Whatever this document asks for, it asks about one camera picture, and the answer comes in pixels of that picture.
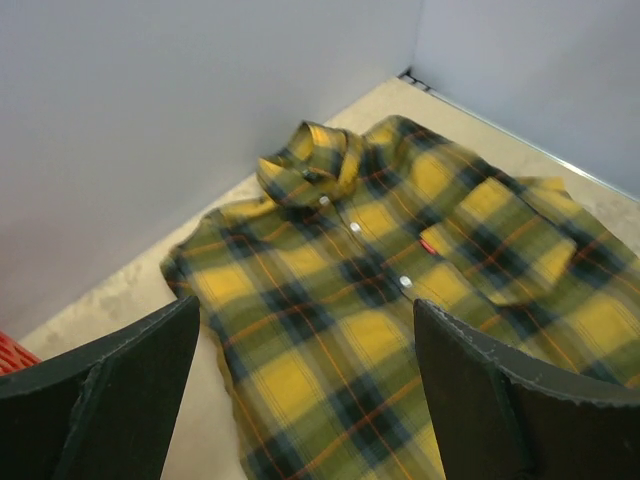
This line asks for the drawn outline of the yellow plaid shirt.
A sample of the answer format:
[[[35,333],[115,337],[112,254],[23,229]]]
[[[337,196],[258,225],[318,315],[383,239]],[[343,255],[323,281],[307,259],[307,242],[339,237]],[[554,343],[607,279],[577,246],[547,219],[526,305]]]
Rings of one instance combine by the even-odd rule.
[[[639,260],[558,178],[511,177],[402,116],[299,126],[161,265],[196,296],[250,479],[440,479],[425,299],[543,361],[639,384]]]

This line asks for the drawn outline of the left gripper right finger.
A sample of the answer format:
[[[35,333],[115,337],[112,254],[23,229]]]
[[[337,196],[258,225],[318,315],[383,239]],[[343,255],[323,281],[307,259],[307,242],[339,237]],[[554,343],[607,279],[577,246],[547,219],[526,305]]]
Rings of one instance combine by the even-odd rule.
[[[435,304],[416,356],[448,479],[636,479],[639,393],[561,369]]]

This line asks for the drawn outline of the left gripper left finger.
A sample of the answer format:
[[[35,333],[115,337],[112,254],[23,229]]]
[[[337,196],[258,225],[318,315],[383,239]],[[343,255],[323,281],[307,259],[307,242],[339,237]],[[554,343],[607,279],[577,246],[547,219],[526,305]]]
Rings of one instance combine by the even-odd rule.
[[[2,376],[2,478],[160,478],[198,335],[185,297]]]

